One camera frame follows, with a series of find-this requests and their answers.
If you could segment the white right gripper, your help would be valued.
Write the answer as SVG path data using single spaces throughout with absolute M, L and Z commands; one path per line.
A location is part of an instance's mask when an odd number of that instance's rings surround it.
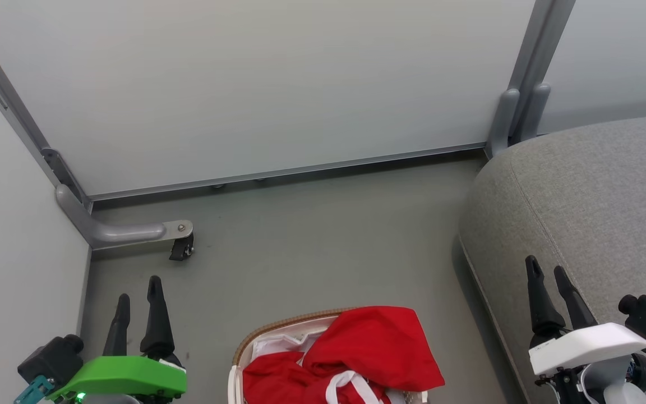
M 633 330 L 615 323 L 598 325 L 567 272 L 558 265 L 553 273 L 573 330 L 564 335 L 564 317 L 551 301 L 536 257 L 526 256 L 525 267 L 532 338 L 551 339 L 529 350 L 530 364 L 536 376 L 550 376 L 559 368 L 577 368 L 646 350 L 646 339 Z

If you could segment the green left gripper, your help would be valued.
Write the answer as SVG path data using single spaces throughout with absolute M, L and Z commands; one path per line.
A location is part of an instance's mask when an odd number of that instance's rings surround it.
M 103 356 L 85 363 L 61 388 L 47 399 L 69 399 L 79 394 L 125 394 L 126 396 L 157 396 L 180 398 L 187 393 L 187 371 L 170 361 L 149 357 L 173 355 L 175 343 L 162 280 L 151 276 L 147 287 L 149 313 L 146 332 L 140 342 L 145 356 L 127 356 L 127 330 L 130 322 L 128 294 L 119 296 L 114 317 L 106 337 Z

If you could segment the grey fabric sofa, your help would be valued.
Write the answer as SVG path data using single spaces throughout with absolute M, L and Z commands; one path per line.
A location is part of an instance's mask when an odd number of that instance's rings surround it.
M 556 309 L 567 314 L 561 266 L 600 323 L 623 324 L 626 295 L 646 295 L 646 117 L 523 141 L 474 180 L 459 238 L 524 404 L 556 404 L 535 385 L 525 258 L 537 258 Z

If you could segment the black caster wheel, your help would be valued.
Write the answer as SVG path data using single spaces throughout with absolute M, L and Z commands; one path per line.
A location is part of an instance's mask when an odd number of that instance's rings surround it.
M 190 233 L 190 235 L 186 237 L 174 240 L 169 259 L 172 261 L 184 261 L 189 259 L 194 253 L 194 240 L 194 233 Z

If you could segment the grey partition foot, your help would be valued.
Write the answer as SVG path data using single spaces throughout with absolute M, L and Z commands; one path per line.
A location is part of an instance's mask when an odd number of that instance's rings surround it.
M 188 220 L 122 225 L 98 222 L 64 185 L 56 187 L 56 202 L 92 250 L 182 240 L 194 233 L 194 225 Z

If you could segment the grey partition bottom rail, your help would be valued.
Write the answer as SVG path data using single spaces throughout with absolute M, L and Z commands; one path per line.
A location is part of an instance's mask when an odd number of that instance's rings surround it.
M 448 146 L 448 148 L 426 149 L 421 151 L 413 151 L 412 153 L 390 154 L 375 158 L 352 159 L 340 163 L 314 164 L 313 166 L 307 166 L 303 168 L 280 169 L 279 171 L 258 172 L 243 176 L 221 177 L 206 181 L 180 182 L 167 186 L 142 187 L 141 189 L 134 189 L 129 191 L 108 192 L 107 194 L 93 194 L 89 195 L 88 197 L 93 202 L 101 202 L 105 200 L 146 197 L 147 195 L 166 195 L 172 194 L 173 192 L 204 189 L 205 187 L 227 186 L 228 184 L 237 182 L 261 181 L 270 177 L 298 176 L 305 175 L 310 172 L 334 171 L 335 169 L 371 166 L 372 164 L 390 163 L 416 158 L 428 158 L 430 156 L 437 156 L 441 154 L 461 153 L 474 149 L 484 149 L 485 146 L 486 143 L 484 141 L 478 141 L 477 143 L 466 145 Z

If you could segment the silver aluminium extrusion rail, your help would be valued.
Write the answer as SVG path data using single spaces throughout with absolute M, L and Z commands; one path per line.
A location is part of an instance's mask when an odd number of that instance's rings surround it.
M 488 159 L 538 136 L 551 94 L 545 77 L 576 0 L 536 0 L 507 90 L 495 110 L 484 152 Z

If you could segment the grey partition post with foot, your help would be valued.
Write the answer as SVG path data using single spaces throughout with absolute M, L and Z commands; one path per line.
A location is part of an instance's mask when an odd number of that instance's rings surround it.
M 0 66 L 0 112 L 15 130 L 20 140 L 38 162 L 54 186 L 63 184 L 74 194 L 87 212 L 92 210 L 92 202 L 85 194 L 63 156 L 52 148 L 39 126 L 34 122 L 15 87 Z

